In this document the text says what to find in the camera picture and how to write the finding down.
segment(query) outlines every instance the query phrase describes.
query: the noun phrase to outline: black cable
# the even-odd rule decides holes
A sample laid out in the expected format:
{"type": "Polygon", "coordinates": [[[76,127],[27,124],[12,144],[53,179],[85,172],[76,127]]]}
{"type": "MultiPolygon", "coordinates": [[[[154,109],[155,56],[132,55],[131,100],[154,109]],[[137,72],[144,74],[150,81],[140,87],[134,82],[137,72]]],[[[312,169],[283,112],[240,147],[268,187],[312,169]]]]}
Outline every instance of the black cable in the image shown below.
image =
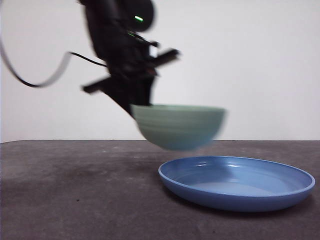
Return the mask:
{"type": "Polygon", "coordinates": [[[93,61],[85,56],[82,56],[76,52],[72,52],[72,51],[69,51],[69,52],[66,52],[61,60],[61,63],[60,65],[58,66],[57,70],[51,75],[51,77],[49,77],[45,82],[41,83],[41,84],[32,84],[32,83],[29,83],[25,80],[22,79],[22,77],[19,76],[19,74],[15,71],[15,69],[13,68],[6,52],[5,52],[5,49],[4,49],[4,46],[2,44],[2,41],[0,39],[0,53],[1,53],[1,58],[3,60],[3,62],[5,63],[5,65],[7,66],[7,68],[9,69],[9,71],[24,85],[27,85],[28,87],[32,87],[32,88],[43,88],[43,87],[46,87],[46,86],[49,86],[51,84],[53,84],[55,81],[57,81],[61,75],[65,72],[69,62],[70,62],[70,58],[72,55],[75,55],[79,58],[82,58],[84,60],[87,60],[88,62],[90,63],[93,63],[93,64],[96,64],[96,65],[99,65],[99,66],[103,66],[103,67],[108,67],[107,65],[105,64],[102,64],[102,63],[99,63],[99,62],[96,62],[96,61],[93,61]]]}

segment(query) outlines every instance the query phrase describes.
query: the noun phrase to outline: plate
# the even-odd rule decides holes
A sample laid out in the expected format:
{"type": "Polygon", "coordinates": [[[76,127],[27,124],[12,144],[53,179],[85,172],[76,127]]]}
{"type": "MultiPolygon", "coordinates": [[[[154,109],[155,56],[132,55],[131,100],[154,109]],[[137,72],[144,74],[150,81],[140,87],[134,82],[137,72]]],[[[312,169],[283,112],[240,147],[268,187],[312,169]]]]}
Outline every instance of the plate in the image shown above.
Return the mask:
{"type": "Polygon", "coordinates": [[[236,156],[198,156],[162,164],[164,185],[190,202],[227,211],[268,212],[303,201],[312,175],[282,163],[236,156]]]}

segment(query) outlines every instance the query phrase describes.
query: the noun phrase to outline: light green bowl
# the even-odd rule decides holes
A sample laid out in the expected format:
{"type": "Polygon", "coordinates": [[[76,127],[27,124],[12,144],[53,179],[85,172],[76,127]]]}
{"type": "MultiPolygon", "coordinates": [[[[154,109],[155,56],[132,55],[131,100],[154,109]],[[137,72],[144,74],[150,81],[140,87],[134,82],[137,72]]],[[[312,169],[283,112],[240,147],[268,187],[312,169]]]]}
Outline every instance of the light green bowl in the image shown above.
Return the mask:
{"type": "Polygon", "coordinates": [[[141,134],[161,148],[176,151],[196,149],[218,133],[225,110],[209,106],[131,105],[141,134]]]}

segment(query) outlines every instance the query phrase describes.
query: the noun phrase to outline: bowl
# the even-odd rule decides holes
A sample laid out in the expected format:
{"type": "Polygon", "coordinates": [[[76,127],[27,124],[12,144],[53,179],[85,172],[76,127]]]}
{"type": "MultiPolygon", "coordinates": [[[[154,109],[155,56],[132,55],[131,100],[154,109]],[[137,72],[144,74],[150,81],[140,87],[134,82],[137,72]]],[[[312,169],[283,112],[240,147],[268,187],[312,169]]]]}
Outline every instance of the bowl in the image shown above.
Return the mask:
{"type": "Polygon", "coordinates": [[[236,156],[172,160],[158,172],[164,185],[190,202],[235,212],[268,212],[303,201],[312,175],[286,164],[236,156]]]}
{"type": "Polygon", "coordinates": [[[141,134],[149,142],[173,151],[193,150],[217,135],[225,110],[191,105],[131,105],[141,134]]]}

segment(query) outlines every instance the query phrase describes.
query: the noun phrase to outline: plate rim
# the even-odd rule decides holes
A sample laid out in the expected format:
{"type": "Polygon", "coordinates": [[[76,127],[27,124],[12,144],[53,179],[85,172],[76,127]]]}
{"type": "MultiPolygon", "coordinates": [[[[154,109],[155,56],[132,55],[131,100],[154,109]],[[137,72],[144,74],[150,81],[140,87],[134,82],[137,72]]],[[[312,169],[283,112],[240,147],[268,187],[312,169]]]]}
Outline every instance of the plate rim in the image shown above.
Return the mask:
{"type": "Polygon", "coordinates": [[[200,191],[200,192],[205,192],[205,193],[210,193],[210,194],[217,194],[217,195],[223,195],[223,196],[233,196],[233,197],[241,197],[241,198],[274,198],[274,197],[286,197],[286,196],[291,196],[291,195],[296,195],[296,194],[300,194],[300,193],[304,193],[306,191],[311,190],[315,184],[316,184],[316,180],[315,178],[308,173],[305,170],[302,170],[298,167],[295,166],[291,166],[288,164],[284,164],[284,163],[280,163],[280,162],[276,162],[276,161],[270,161],[270,160],[264,160],[264,159],[259,159],[259,158],[252,158],[252,157],[245,157],[245,156],[225,156],[225,155],[206,155],[206,156],[189,156],[189,157],[181,157],[181,158],[177,158],[177,159],[173,159],[167,162],[162,163],[159,168],[158,168],[158,173],[159,175],[166,179],[167,181],[179,185],[181,187],[184,188],[188,188],[188,189],[192,189],[192,190],[196,190],[196,191],[200,191]],[[288,168],[293,168],[296,169],[300,172],[302,172],[303,174],[307,175],[310,179],[311,179],[311,183],[307,186],[304,187],[302,189],[299,190],[295,190],[295,191],[290,191],[290,192],[283,192],[283,193],[277,193],[277,194],[270,194],[270,195],[240,195],[240,194],[232,194],[232,193],[224,193],[224,192],[216,192],[216,191],[208,191],[205,190],[203,188],[200,187],[194,187],[194,186],[190,186],[190,185],[186,185],[183,183],[180,183],[178,181],[172,180],[171,178],[165,176],[162,172],[161,172],[161,168],[166,165],[169,164],[173,161],[178,161],[178,160],[182,160],[182,159],[197,159],[197,158],[236,158],[236,159],[250,159],[250,160],[255,160],[255,161],[262,161],[262,162],[268,162],[268,163],[272,163],[272,164],[278,164],[278,165],[282,165],[288,168]]]}

